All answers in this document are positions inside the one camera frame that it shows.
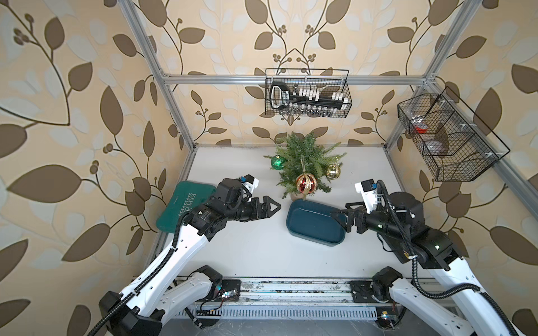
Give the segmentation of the green glitter ball ornament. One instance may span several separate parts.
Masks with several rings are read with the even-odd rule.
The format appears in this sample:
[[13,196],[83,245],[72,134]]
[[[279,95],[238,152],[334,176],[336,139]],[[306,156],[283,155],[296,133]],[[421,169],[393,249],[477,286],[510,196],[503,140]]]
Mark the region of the green glitter ball ornament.
[[283,158],[281,155],[274,155],[270,158],[270,165],[271,168],[274,170],[282,170],[284,169],[284,165],[287,162],[285,158]]

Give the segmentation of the gold ball ornament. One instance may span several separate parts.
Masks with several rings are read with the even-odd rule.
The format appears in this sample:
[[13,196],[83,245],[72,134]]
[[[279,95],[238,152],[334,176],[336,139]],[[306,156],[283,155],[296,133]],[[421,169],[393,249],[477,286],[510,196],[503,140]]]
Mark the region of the gold ball ornament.
[[341,174],[341,168],[339,164],[331,164],[327,166],[326,173],[325,173],[327,179],[329,180],[337,179],[339,178],[340,174]]

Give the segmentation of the red gold striped ornament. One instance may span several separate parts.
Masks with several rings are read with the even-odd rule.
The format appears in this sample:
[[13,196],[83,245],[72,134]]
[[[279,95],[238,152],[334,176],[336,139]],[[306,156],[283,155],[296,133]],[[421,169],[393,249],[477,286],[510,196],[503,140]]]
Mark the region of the red gold striped ornament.
[[317,179],[311,173],[302,173],[296,179],[296,189],[302,195],[309,195],[317,190]]

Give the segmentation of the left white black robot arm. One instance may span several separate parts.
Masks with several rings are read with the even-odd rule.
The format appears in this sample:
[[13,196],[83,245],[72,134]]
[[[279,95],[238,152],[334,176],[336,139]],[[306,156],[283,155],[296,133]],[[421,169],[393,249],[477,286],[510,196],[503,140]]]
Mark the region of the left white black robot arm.
[[109,291],[99,301],[102,319],[89,331],[112,335],[159,335],[179,312],[222,291],[222,276],[211,267],[195,271],[177,286],[172,282],[186,264],[229,221],[246,223],[271,218],[282,206],[271,197],[253,197],[258,179],[251,175],[224,179],[206,202],[177,221],[172,241],[143,273],[120,293]]

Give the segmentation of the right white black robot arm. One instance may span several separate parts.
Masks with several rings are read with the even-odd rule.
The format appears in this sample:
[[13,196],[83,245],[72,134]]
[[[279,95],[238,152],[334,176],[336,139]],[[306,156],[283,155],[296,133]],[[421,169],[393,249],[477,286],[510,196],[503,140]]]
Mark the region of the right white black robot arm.
[[426,225],[421,202],[409,193],[389,193],[381,180],[355,188],[362,200],[331,217],[346,232],[375,232],[387,252],[411,264],[411,279],[392,267],[377,272],[374,300],[399,303],[440,335],[521,335],[449,236]]

